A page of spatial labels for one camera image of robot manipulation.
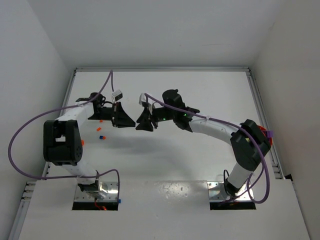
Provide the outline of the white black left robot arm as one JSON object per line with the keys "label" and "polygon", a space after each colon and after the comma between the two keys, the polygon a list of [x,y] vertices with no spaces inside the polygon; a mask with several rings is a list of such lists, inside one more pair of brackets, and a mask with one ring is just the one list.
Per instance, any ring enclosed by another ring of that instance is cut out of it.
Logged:
{"label": "white black left robot arm", "polygon": [[106,107],[106,98],[97,92],[76,100],[76,105],[55,120],[43,125],[43,156],[47,162],[60,166],[76,176],[82,192],[101,199],[107,194],[107,186],[99,179],[99,173],[82,158],[83,143],[80,126],[87,120],[110,121],[115,128],[133,128],[135,122],[124,111],[120,99],[123,93],[111,94],[111,106]]}

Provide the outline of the purple stepped lego brick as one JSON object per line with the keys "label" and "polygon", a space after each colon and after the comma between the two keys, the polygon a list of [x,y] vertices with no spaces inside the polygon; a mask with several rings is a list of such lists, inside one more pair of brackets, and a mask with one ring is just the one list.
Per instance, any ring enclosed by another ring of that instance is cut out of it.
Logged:
{"label": "purple stepped lego brick", "polygon": [[265,134],[265,136],[267,137],[267,138],[273,138],[273,136],[274,136],[274,133],[273,133],[273,131],[272,130],[264,130],[263,131],[264,132],[264,134]]}

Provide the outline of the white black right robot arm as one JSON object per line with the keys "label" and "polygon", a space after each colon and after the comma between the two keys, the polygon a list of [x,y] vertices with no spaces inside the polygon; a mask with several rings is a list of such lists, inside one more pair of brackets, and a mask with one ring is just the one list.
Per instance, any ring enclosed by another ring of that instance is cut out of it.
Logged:
{"label": "white black right robot arm", "polygon": [[272,137],[268,131],[247,119],[235,125],[200,114],[200,110],[186,106],[177,89],[166,90],[159,101],[147,93],[139,97],[143,112],[137,119],[137,130],[152,132],[159,122],[173,121],[181,129],[204,134],[229,144],[236,164],[223,181],[224,191],[235,197],[259,165],[266,168],[263,158],[271,150]]}

